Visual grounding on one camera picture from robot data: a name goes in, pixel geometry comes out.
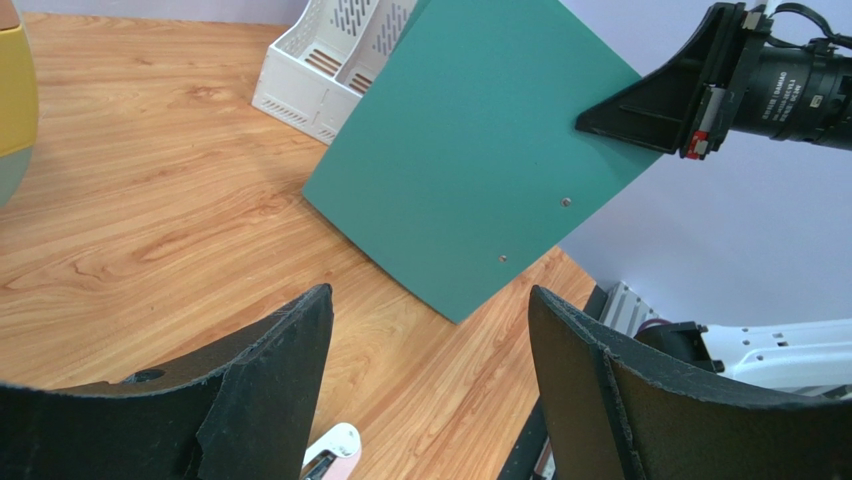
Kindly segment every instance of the cable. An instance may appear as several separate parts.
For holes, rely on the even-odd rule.
[[[778,7],[775,8],[775,11],[772,12],[772,15],[770,16],[774,16],[778,13],[784,12],[797,13],[807,18],[808,20],[813,22],[817,27],[819,27],[820,30],[822,30],[822,33],[823,35],[825,35],[826,40],[828,40],[830,43],[833,43],[839,47],[852,49],[852,37],[849,37],[847,35],[841,35],[839,33],[834,33],[831,30],[831,26],[828,24],[828,20],[826,20],[825,17],[815,12],[811,8],[802,5],[801,3],[782,3],[781,5],[778,5]],[[801,45],[795,45],[790,42],[785,42],[784,40],[779,40],[775,37],[769,37],[769,40],[767,40],[767,42],[773,47],[778,48],[804,48]]]

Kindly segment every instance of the robotic arm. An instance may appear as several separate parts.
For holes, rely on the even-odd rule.
[[[716,3],[668,63],[580,115],[577,130],[681,158],[703,160],[728,131],[852,150],[852,37],[817,12],[784,3]],[[789,12],[825,35],[807,45],[772,36]]]

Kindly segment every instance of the pink object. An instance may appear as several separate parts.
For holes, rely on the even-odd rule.
[[[358,460],[360,459],[360,448],[351,457],[336,457],[331,462],[328,470],[326,470],[325,475],[322,476],[322,480],[347,480],[349,475],[352,475],[352,471],[355,470],[355,466],[358,465]]]

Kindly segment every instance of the teal folder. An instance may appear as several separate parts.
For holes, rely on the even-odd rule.
[[[304,196],[459,323],[659,158],[573,128],[638,79],[558,0],[421,0]]]

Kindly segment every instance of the wooden table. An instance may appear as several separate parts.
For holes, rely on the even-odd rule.
[[[325,146],[250,106],[282,27],[27,15],[41,121],[0,210],[0,378],[118,381],[317,283],[334,335],[312,438],[362,433],[354,478],[495,478],[538,396],[533,284],[582,306],[553,249],[460,326],[300,194]]]

